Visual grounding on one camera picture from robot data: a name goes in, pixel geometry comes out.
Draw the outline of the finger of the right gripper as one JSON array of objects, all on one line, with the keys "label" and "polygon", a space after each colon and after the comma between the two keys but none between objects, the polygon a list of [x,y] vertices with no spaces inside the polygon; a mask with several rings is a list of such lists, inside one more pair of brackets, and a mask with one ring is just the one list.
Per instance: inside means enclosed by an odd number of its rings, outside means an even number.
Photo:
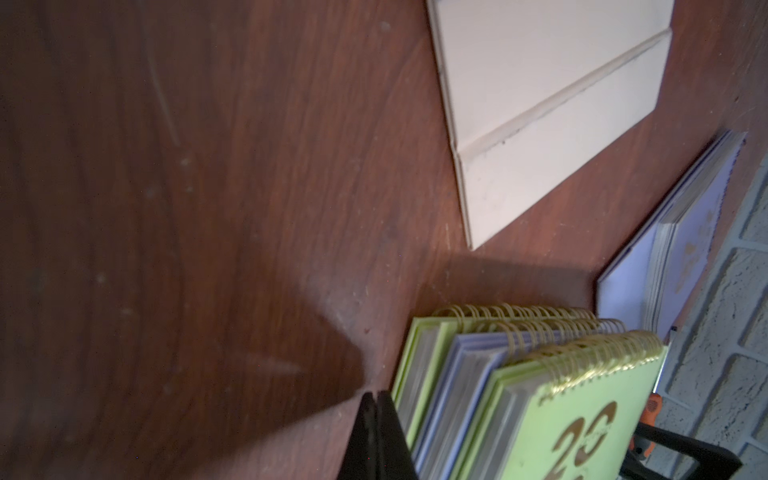
[{"label": "finger of the right gripper", "polygon": [[[645,423],[639,423],[634,434],[690,458],[694,465],[685,479],[730,479],[743,466],[741,459],[730,450]],[[619,476],[634,480],[668,480],[642,464],[630,451],[625,455]]]}]

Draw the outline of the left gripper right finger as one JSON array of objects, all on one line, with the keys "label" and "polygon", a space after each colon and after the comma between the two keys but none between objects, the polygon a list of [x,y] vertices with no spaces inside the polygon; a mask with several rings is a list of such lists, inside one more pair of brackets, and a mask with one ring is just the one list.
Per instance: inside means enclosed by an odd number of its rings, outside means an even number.
[{"label": "left gripper right finger", "polygon": [[376,478],[417,480],[405,435],[388,391],[376,396]]}]

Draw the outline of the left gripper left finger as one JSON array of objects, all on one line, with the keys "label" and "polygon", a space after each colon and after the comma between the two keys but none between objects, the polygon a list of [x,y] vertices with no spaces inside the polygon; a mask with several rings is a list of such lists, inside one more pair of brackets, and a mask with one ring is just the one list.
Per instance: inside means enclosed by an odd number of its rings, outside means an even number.
[{"label": "left gripper left finger", "polygon": [[343,457],[338,480],[376,480],[379,478],[378,405],[372,392],[366,392]]}]

